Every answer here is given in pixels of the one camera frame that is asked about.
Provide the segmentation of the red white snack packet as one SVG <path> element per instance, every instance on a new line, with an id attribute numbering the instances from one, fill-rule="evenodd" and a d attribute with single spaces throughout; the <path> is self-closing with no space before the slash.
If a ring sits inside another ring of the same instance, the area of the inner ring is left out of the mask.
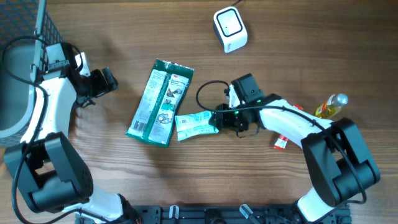
<path id="1" fill-rule="evenodd" d="M 285 137 L 284 135 L 280 134 L 279 137 L 277 138 L 275 144 L 274 144 L 274 149 L 283 151 L 286 148 L 286 145 L 288 143 L 289 139 Z"/>

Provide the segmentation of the teal white wipes pack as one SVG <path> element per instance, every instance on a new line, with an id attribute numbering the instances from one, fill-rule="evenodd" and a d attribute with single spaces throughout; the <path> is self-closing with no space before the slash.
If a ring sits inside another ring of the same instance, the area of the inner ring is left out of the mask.
<path id="1" fill-rule="evenodd" d="M 175 124 L 178 141 L 186 140 L 202 134 L 217 134 L 218 128 L 209 124 L 213 113 L 211 111 L 202 111 L 194 114 L 177 115 Z"/>

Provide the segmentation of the green foil packet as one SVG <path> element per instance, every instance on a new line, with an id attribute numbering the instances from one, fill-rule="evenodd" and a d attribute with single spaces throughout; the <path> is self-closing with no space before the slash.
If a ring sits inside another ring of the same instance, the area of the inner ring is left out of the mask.
<path id="1" fill-rule="evenodd" d="M 126 136 L 168 147 L 175 114 L 190 86 L 194 69 L 157 59 Z"/>

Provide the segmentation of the yellow oil bottle silver cap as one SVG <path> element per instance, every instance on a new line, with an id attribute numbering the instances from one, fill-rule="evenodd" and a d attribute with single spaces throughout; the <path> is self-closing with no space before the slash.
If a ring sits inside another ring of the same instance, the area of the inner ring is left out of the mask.
<path id="1" fill-rule="evenodd" d="M 314 116 L 329 119 L 339 113 L 348 104 L 348 96 L 344 93 L 331 95 L 329 99 L 314 111 Z"/>

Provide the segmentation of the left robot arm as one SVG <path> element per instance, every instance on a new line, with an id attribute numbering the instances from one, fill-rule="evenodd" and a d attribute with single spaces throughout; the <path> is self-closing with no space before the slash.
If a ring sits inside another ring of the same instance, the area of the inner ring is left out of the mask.
<path id="1" fill-rule="evenodd" d="M 141 223 L 142 218 L 120 194 L 95 187 L 91 172 L 68 140 L 74 106 L 86 107 L 117 90 L 118 81 L 108 68 L 81 75 L 83 60 L 68 42 L 46 45 L 49 58 L 42 76 L 28 85 L 37 91 L 32 121 L 24 138 L 5 151 L 4 160 L 13 177 L 11 202 L 16 217 L 21 213 L 17 194 L 34 213 L 57 213 L 55 223 L 69 214 L 94 223 Z"/>

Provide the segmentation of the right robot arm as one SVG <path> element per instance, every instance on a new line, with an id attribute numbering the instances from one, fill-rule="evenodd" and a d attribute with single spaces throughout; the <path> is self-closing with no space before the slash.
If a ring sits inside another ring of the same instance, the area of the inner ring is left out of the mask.
<path id="1" fill-rule="evenodd" d="M 240 133 L 255 123 L 287 137 L 303 151 L 312 183 L 295 204 L 303 222 L 320 222 L 349 203 L 367 201 L 366 189 L 380 181 L 381 173 L 352 120 L 318 118 L 279 95 L 265 95 L 250 73 L 233 80 L 224 93 L 228 102 L 216 107 L 212 126 Z"/>

